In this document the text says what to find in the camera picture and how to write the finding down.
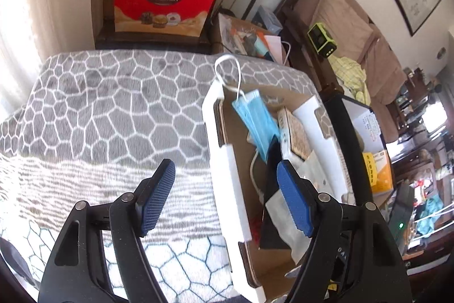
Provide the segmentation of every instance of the blue face mask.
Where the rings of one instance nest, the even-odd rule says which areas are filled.
[[[232,106],[249,129],[260,157],[266,163],[273,136],[280,137],[278,125],[271,117],[258,90],[241,95]]]

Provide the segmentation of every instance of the gray blanket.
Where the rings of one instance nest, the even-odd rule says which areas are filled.
[[[60,54],[43,66],[27,104],[1,125],[0,233],[40,281],[73,205],[112,202],[162,159],[176,181],[144,240],[170,302],[215,302],[237,293],[214,203],[201,105],[217,56],[154,51]],[[239,58],[243,81],[316,95],[299,71]],[[222,63],[232,83],[237,69]],[[324,109],[324,131],[334,137]],[[110,235],[106,257],[124,296]]]

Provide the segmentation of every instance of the white paper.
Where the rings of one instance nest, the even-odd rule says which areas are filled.
[[[326,177],[314,151],[310,153],[307,160],[301,163],[296,172],[300,177],[309,180],[312,185],[314,185],[317,192],[327,193],[334,196],[330,182],[328,181],[328,178]]]
[[[310,239],[297,229],[280,190],[274,193],[265,206],[279,236],[291,248],[291,258],[298,264],[309,248]]]
[[[375,154],[383,150],[381,129],[374,113],[365,112],[352,123],[364,141],[364,152]]]
[[[271,55],[274,58],[274,62],[280,65],[284,64],[284,60],[282,59],[281,37],[277,37],[274,35],[265,35],[265,40],[268,43],[268,47],[271,52]]]

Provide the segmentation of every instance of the curtain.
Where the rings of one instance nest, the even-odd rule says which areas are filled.
[[[27,102],[41,59],[28,0],[0,0],[0,122]]]

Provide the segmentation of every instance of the wooden shelf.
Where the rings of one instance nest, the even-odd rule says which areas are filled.
[[[96,37],[96,49],[155,49],[211,54],[211,43],[207,30],[200,37],[155,34],[147,32],[115,32],[113,21],[104,21],[101,32]]]

